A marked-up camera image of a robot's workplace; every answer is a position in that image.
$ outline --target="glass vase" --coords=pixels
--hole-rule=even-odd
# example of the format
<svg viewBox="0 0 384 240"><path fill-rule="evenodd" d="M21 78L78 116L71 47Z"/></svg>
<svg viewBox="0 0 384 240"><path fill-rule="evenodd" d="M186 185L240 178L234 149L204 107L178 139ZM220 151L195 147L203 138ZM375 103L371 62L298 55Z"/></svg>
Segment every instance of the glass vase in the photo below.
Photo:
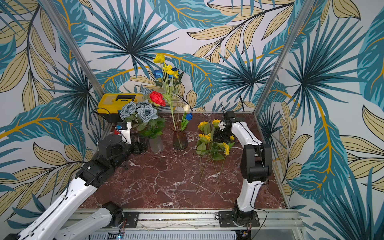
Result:
<svg viewBox="0 0 384 240"><path fill-rule="evenodd" d="M155 138L150 138L149 146L151 147L152 152L157 154L164 150L163 140L161 140L160 136L156 136Z"/></svg>
<svg viewBox="0 0 384 240"><path fill-rule="evenodd" d="M187 133L184 130L180 130L181 120L176 121L176 129L172 126L173 131L173 148L177 150L183 150L188 146Z"/></svg>

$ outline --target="yellow toolbox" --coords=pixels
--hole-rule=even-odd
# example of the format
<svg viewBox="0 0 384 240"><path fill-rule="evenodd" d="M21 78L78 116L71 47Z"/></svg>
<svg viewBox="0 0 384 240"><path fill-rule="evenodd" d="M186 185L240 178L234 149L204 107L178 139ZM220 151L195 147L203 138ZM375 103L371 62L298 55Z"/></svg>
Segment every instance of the yellow toolbox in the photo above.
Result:
<svg viewBox="0 0 384 240"><path fill-rule="evenodd" d="M109 123L121 122L120 110L131 101L142 102L143 95L140 93L106 93L99 102L97 113Z"/></svg>

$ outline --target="mounting plate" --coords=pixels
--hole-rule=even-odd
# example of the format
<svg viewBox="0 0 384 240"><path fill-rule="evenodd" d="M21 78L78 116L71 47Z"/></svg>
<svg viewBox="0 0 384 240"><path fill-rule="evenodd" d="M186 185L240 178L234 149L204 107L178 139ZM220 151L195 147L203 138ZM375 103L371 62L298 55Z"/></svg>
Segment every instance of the mounting plate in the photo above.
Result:
<svg viewBox="0 0 384 240"><path fill-rule="evenodd" d="M218 212L220 227L239 227L233 222L232 211L220 211ZM259 217L257 212L253 213L253 218L249 222L252 227L260 227Z"/></svg>

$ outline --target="ventilated metal panel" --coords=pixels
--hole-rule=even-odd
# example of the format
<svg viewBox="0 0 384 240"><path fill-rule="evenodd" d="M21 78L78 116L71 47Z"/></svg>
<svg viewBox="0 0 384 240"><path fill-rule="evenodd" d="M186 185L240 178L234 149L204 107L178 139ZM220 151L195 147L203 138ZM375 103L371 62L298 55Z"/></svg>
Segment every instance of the ventilated metal panel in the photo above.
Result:
<svg viewBox="0 0 384 240"><path fill-rule="evenodd" d="M95 232L84 240L106 240L108 232ZM126 231L123 240L236 240L231 231Z"/></svg>

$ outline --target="marble surface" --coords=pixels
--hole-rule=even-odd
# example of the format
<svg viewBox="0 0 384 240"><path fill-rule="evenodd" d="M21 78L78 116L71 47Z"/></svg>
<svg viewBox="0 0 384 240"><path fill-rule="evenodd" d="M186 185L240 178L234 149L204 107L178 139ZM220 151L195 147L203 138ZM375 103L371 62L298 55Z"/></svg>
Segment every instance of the marble surface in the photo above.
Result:
<svg viewBox="0 0 384 240"><path fill-rule="evenodd" d="M182 151L172 147L173 132L169 129L169 124L172 124L170 114L160 115L167 119L167 126L161 136L164 150L160 154L154 154L149 149L141 155L131 155L123 163L128 169L119 167L115 174L80 208L100 208L108 201L113 201L122 208L233 208L243 182L240 173L242 155L240 143L237 142L231 149L218 179L214 164L219 172L223 161L217 161L214 164L211 160L208 162L200 187L197 189L202 169L207 161L207 157L200 159L196 154L195 146L200 133L197 131L197 124L201 121L211 122L213 119L222 119L223 115L193 114L193 119L186 129L189 144ZM237 116L243 117L255 136L261 139L252 114L237 114ZM285 208L273 174L269 177L269 184L261 186L255 207Z"/></svg>

